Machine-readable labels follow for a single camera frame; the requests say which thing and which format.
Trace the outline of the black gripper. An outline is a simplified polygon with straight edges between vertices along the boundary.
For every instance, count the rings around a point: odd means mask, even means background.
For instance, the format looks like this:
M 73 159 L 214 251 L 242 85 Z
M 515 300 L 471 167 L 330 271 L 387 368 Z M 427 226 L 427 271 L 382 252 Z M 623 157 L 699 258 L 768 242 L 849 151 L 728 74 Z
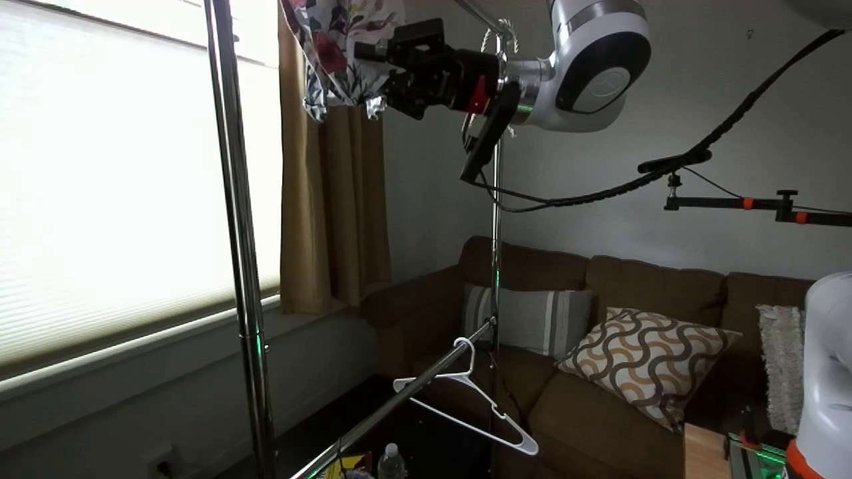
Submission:
M 439 18 L 398 26 L 382 42 L 358 42 L 355 56 L 387 66 L 384 102 L 416 121 L 436 103 L 482 115 L 498 91 L 502 61 L 448 46 Z

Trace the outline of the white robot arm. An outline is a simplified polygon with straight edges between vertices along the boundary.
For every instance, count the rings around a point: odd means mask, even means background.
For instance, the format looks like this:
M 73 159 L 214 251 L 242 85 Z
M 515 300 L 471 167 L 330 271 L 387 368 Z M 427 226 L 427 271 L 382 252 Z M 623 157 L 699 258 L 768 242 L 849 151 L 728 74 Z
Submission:
M 390 69 L 382 93 L 395 109 L 418 118 L 442 103 L 486 121 L 463 167 L 475 178 L 515 121 L 557 130 L 608 127 L 653 56 L 637 0 L 557 0 L 551 41 L 551 56 L 515 61 L 456 50 L 436 22 L 422 22 L 376 46 L 362 42 L 358 56 Z M 719 347 L 721 339 L 709 330 L 619 319 L 581 340 L 571 371 L 672 416 L 673 401 L 663 392 L 677 382 L 695 382 Z M 849 279 L 829 275 L 808 294 L 804 408 L 786 447 L 786 465 L 797 479 L 852 479 L 849 358 Z

